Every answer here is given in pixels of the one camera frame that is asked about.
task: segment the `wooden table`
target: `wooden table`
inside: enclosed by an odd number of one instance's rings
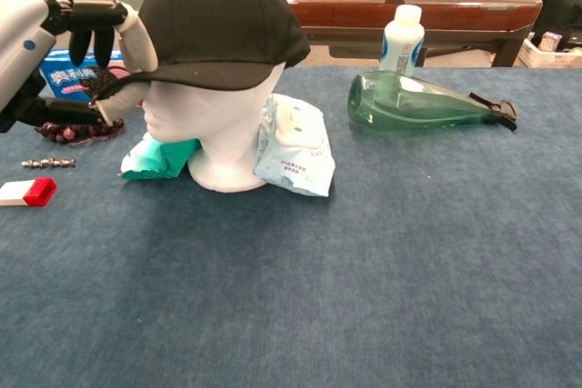
[[[384,26],[396,7],[423,8],[425,49],[475,47],[497,53],[493,66],[511,66],[541,9],[540,0],[294,0],[313,45],[336,57],[378,58]]]

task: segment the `mannequin head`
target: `mannequin head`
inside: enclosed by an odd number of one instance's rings
[[[285,64],[254,88],[217,91],[153,81],[144,98],[147,131],[158,141],[198,139],[202,148],[188,162],[194,180],[224,193],[264,184],[253,173],[260,116]]]

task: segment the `robotic arm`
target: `robotic arm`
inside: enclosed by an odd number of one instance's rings
[[[71,32],[71,61],[80,65],[91,38],[100,67],[109,63],[115,30],[130,70],[157,69],[156,51],[137,12],[109,0],[0,0],[0,133],[21,122],[40,126],[102,124],[97,107],[62,99],[41,98],[45,87],[40,64],[56,36]]]

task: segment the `wet wipes package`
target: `wet wipes package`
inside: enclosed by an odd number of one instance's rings
[[[85,61],[77,66],[71,62],[67,49],[53,49],[40,70],[47,84],[41,95],[79,102],[91,102],[91,97],[105,86],[129,75],[119,50],[113,51],[109,65],[103,69],[97,66],[93,51],[89,51]]]
[[[323,113],[302,100],[271,95],[262,113],[255,174],[295,193],[328,197],[335,170]]]

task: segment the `table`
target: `table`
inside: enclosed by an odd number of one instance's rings
[[[90,146],[2,135],[3,181],[59,188],[0,209],[0,386],[582,386],[580,72],[417,69],[510,99],[517,131],[382,134],[348,122],[361,71],[276,89],[326,116],[329,198],[121,181],[139,110]],[[79,166],[20,168],[43,156]]]
[[[541,9],[540,0],[296,0],[291,6],[313,45],[338,57],[379,58],[382,30],[396,7],[423,8],[425,47],[472,46],[497,52],[511,66]]]

